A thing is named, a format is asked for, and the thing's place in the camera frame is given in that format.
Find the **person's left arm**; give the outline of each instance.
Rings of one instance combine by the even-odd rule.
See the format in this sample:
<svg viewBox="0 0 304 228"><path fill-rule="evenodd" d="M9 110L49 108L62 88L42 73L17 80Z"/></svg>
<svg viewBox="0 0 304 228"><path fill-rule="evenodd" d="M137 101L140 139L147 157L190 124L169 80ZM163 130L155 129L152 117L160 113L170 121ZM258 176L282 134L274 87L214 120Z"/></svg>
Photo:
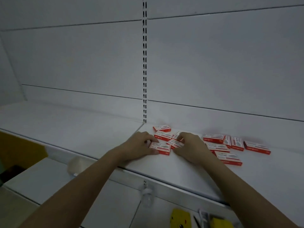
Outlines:
<svg viewBox="0 0 304 228"><path fill-rule="evenodd" d="M119 164L158 154L157 150L148 148L147 140L158 142L148 132L136 132L126 142L108 151L43 203L19 228L78 228Z"/></svg>

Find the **vertical perforated strip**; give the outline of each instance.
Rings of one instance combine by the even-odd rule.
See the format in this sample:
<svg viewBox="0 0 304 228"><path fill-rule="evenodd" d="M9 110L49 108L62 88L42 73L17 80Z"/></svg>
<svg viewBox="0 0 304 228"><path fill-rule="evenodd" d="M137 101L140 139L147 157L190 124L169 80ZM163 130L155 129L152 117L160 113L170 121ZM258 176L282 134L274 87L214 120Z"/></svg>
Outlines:
<svg viewBox="0 0 304 228"><path fill-rule="evenodd" d="M147 122L147 0L143 0L143 122Z"/></svg>

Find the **hand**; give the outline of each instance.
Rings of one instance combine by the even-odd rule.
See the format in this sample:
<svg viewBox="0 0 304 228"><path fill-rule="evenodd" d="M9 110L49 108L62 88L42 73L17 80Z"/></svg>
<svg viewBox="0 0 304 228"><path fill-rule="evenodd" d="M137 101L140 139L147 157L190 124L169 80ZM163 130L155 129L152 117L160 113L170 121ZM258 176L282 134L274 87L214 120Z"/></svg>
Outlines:
<svg viewBox="0 0 304 228"><path fill-rule="evenodd" d="M211 153L206 144L197 135L181 132L177 140L180 141L181 139L184 139L184 146L182 148L175 148L173 151L189 162L199 164L206 152Z"/></svg>
<svg viewBox="0 0 304 228"><path fill-rule="evenodd" d="M119 152L121 154L121 161L138 159L146 155L159 154L156 149L150 149L147 141L158 142L158 139L148 132L136 132L126 142L121 144Z"/></svg>

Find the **person's right arm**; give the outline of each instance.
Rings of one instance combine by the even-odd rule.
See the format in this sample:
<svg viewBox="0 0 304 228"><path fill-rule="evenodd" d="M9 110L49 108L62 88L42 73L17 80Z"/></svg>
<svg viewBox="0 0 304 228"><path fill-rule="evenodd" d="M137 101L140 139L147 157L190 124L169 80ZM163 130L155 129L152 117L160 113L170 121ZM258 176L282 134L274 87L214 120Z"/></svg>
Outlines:
<svg viewBox="0 0 304 228"><path fill-rule="evenodd" d="M207 171L245 228L298 228L212 154L199 136L181 132L177 139L182 138L184 146L174 152Z"/></svg>

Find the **black object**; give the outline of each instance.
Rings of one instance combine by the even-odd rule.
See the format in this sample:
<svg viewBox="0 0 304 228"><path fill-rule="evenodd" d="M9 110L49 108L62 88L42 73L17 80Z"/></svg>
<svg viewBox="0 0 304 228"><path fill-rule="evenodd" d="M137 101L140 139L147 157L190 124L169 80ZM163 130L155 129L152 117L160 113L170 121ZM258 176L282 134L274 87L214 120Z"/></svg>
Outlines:
<svg viewBox="0 0 304 228"><path fill-rule="evenodd" d="M196 219L196 217L195 217L194 215L193 215L193 218L194 218L194 220L195 220L195 222L196 222L197 227L198 227L198 228L201 228L200 223L198 222L198 220Z"/></svg>
<svg viewBox="0 0 304 228"><path fill-rule="evenodd" d="M0 180L5 183L25 170L26 169L21 166L14 165L0 174Z"/></svg>

